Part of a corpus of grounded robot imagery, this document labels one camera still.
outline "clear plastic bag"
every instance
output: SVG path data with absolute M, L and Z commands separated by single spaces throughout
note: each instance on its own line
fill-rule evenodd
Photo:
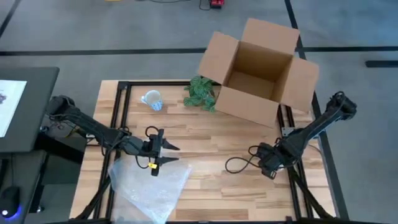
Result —
M 142 166 L 146 158 L 139 159 Z M 182 161 L 162 165 L 157 177 L 150 168 L 141 169 L 133 156 L 117 160 L 109 170 L 116 192 L 113 208 L 115 223 L 164 224 L 175 208 L 191 167 Z

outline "open cardboard box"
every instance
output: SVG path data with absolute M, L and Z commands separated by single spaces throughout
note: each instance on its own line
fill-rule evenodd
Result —
M 293 56 L 299 31 L 249 19 L 242 40 L 215 32 L 198 74 L 222 84 L 216 109 L 274 126 L 280 103 L 310 109 L 318 65 Z

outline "wooden table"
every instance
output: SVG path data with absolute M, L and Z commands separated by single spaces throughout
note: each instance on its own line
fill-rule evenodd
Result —
M 107 126 L 111 122 L 117 85 L 117 80 L 106 80 L 99 90 L 94 119 Z M 152 111 L 140 101 L 142 95 L 153 89 L 162 94 L 162 111 Z M 165 128 L 165 137 L 181 149 L 181 160 L 193 167 L 169 220 L 272 221 L 294 217 L 286 170 L 278 172 L 277 177 L 270 180 L 253 166 L 248 166 L 240 174 L 227 173 L 224 168 L 225 161 L 230 157 L 247 158 L 249 146 L 262 141 L 273 144 L 280 136 L 277 123 L 270 128 L 221 112 L 187 108 L 183 105 L 185 96 L 188 93 L 183 86 L 134 86 L 127 117 L 127 125 L 133 135 L 143 139 L 147 126 Z M 297 127 L 304 127 L 312 120 L 310 113 L 293 110 L 293 114 Z M 318 142 L 311 140 L 303 154 L 307 182 L 315 198 L 334 215 L 328 179 L 318 148 Z M 77 216 L 97 191 L 102 163 L 99 147 L 87 147 L 70 217 Z M 236 161 L 231 162 L 229 167 L 240 169 L 243 165 L 243 161 Z M 299 200 L 305 215 L 300 191 Z

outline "gray floor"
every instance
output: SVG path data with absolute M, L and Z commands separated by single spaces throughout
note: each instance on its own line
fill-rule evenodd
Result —
M 0 3 L 0 19 L 11 4 L 12 0 Z M 306 47 L 398 45 L 396 1 L 300 0 L 292 4 Z M 198 0 L 178 4 L 22 0 L 0 38 L 0 50 L 205 47 L 215 30 L 239 38 L 248 17 L 290 26 L 284 2 L 273 0 L 227 1 L 221 11 L 201 11 Z M 366 68 L 364 61 L 398 60 L 398 52 L 308 53 L 307 58 L 320 66 L 317 94 L 322 108 L 338 90 L 358 104 L 354 119 L 328 130 L 350 218 L 396 223 L 398 70 Z M 84 112 L 93 114 L 101 80 L 191 78 L 200 59 L 201 54 L 25 56 L 1 57 L 0 66 L 60 67 L 54 95 L 69 95 Z M 56 190 L 48 190 L 52 196 L 46 200 L 58 202 L 53 199 L 66 192 L 73 197 L 71 186 L 54 186 Z M 68 206 L 67 202 L 56 204 L 54 216 L 64 217 Z

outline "green leafy plant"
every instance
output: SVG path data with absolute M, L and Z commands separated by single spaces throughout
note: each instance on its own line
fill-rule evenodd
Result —
M 196 76 L 184 90 L 189 91 L 189 97 L 184 98 L 185 106 L 201 106 L 202 109 L 215 112 L 216 104 L 212 81 L 208 78 Z

